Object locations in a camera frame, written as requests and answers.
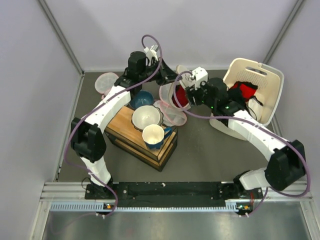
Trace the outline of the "white mesh laundry bag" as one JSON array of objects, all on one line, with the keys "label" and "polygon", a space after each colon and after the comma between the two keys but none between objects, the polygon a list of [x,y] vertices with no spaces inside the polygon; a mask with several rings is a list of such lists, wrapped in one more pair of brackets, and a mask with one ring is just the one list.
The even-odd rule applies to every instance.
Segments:
[{"label": "white mesh laundry bag", "polygon": [[[185,71],[188,71],[188,69],[187,69],[185,66],[183,66],[183,65],[177,65],[177,66],[176,66],[176,73],[177,73],[177,74],[181,74],[181,72],[185,72]],[[181,85],[181,86],[184,88],[184,90],[185,90],[187,87],[193,86],[194,83],[193,83],[193,79],[191,78],[191,77],[192,77],[191,75],[192,75],[192,74],[189,74],[189,73],[184,73],[184,74],[182,74],[182,75],[180,76],[180,79],[177,81],[176,87],[177,87],[178,85]],[[180,109],[180,107],[179,107],[179,105],[178,105],[175,97],[174,97],[173,90],[172,90],[171,101],[172,101],[172,104],[173,104],[173,106],[174,106],[175,108],[177,108],[177,109],[179,109],[180,111],[182,111],[182,110]],[[190,106],[190,104],[188,103],[188,104],[187,104],[185,107],[183,107],[183,108],[186,109],[186,110],[189,110],[189,109],[191,108],[191,106]]]}]

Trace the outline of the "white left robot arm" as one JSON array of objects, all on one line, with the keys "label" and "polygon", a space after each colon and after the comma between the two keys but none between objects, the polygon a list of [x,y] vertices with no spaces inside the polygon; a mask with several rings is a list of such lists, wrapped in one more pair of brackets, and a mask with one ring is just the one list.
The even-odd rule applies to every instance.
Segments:
[{"label": "white left robot arm", "polygon": [[71,122],[70,147],[84,162],[90,180],[97,185],[96,192],[109,198],[114,187],[107,170],[104,154],[106,142],[103,133],[118,111],[127,105],[146,82],[165,85],[175,80],[177,74],[163,60],[161,51],[145,48],[130,54],[124,73],[115,81],[109,93],[89,113]]}]

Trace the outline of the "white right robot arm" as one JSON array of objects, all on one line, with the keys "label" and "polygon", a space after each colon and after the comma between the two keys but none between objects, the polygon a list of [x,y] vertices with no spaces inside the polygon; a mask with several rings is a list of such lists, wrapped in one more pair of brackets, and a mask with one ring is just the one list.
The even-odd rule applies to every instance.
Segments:
[{"label": "white right robot arm", "polygon": [[307,174],[304,145],[281,138],[259,124],[249,114],[240,89],[228,89],[222,79],[211,78],[185,91],[190,104],[206,105],[214,119],[244,137],[267,160],[265,168],[249,170],[235,178],[238,182],[233,185],[233,192],[237,197],[245,198],[256,188],[283,191]]}]

